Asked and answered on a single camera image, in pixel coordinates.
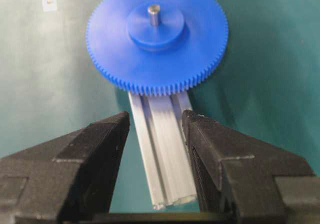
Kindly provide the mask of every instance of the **metal pin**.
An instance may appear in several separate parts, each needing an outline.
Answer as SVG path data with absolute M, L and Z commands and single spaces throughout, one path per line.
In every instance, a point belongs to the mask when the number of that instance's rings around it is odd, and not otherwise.
M 153 4 L 148 7 L 148 13 L 150 17 L 150 23 L 152 26 L 158 26 L 160 24 L 160 5 Z

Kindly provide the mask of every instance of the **gear teeth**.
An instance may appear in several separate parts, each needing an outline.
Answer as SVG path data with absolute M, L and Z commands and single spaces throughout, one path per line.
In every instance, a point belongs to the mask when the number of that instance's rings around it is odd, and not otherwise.
M 104 70 L 104 68 L 95 59 L 94 54 L 90 48 L 89 28 L 90 28 L 90 25 L 92 24 L 93 16 L 96 14 L 99 7 L 101 5 L 103 5 L 104 2 L 107 2 L 107 0 L 102 0 L 100 2 L 100 4 L 94 9 L 94 11 L 92 12 L 92 14 L 88 20 L 88 24 L 86 27 L 86 33 L 85 33 L 85 40 L 86 40 L 85 42 L 86 42 L 86 47 L 87 47 L 89 56 L 90 56 L 93 64 L 97 68 L 97 70 L 109 82 L 113 83 L 118 88 L 125 90 L 125 91 L 129 91 L 133 94 L 141 95 L 141 96 L 144 96 L 144 95 L 146 95 L 146 96 L 163 96 L 163 95 L 172 95 L 172 94 L 176 94 L 179 92 L 189 90 L 190 88 L 193 88 L 197 84 L 200 84 L 201 82 L 206 80 L 215 71 L 219 62 L 222 60 L 223 55 L 226 50 L 226 46 L 227 46 L 227 42 L 228 42 L 228 38 L 229 38 L 229 33 L 228 33 L 229 26 L 228 26 L 228 20 L 226 18 L 227 16 L 226 16 L 225 12 L 223 11 L 222 7 L 220 6 L 220 4 L 217 2 L 217 0 L 213 0 L 213 1 L 214 1 L 214 4 L 218 7 L 218 9 L 221 10 L 221 12 L 224 16 L 224 20 L 225 20 L 225 33 L 224 33 L 222 48 L 219 51 L 218 55 L 212 59 L 212 62 L 203 71 L 201 71 L 200 73 L 198 73 L 196 75 L 193 75 L 192 77 L 186 79 L 185 81 L 180 81 L 175 84 L 170 84 L 169 86 L 161 86 L 161 87 L 141 86 L 141 85 L 134 85 L 131 83 L 126 83 L 123 80 L 119 80 L 117 77 L 114 77 L 110 73 L 108 73 L 107 70 Z

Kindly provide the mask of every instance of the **green surface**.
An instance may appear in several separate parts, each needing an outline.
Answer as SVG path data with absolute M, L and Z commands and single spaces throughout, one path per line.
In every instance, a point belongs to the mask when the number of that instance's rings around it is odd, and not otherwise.
M 7 1 L 33 8 L 30 0 Z M 194 110 L 304 156 L 320 174 L 319 0 L 218 2 L 230 24 L 228 48 L 214 75 L 189 92 Z M 98 3 L 85 0 L 80 7 L 68 6 L 74 12 L 67 15 L 59 13 L 64 8 L 59 3 L 56 19 L 45 14 L 60 22 L 47 30 L 56 32 L 48 38 L 42 29 L 39 36 L 27 36 L 17 26 L 38 20 L 37 15 L 42 18 L 41 7 L 27 20 L 0 0 L 1 15 L 6 17 L 0 27 L 8 34 L 0 51 L 0 156 L 130 110 L 128 95 L 91 64 L 84 41 L 86 23 L 73 26 L 87 20 Z M 37 42 L 38 50 L 31 49 L 30 44 Z M 192 203 L 166 211 L 186 210 L 199 209 Z M 153 211 L 132 119 L 111 211 Z

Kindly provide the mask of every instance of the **metal rod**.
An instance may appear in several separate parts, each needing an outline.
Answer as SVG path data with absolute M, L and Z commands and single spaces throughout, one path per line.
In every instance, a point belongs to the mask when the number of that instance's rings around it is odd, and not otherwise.
M 153 4 L 148 7 L 148 14 L 152 26 L 159 26 L 160 24 L 160 5 Z

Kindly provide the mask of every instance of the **small label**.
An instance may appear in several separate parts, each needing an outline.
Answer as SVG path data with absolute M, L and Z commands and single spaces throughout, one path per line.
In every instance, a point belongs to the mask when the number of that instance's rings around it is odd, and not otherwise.
M 42 7 L 44 12 L 56 11 L 57 10 L 57 0 L 42 0 Z

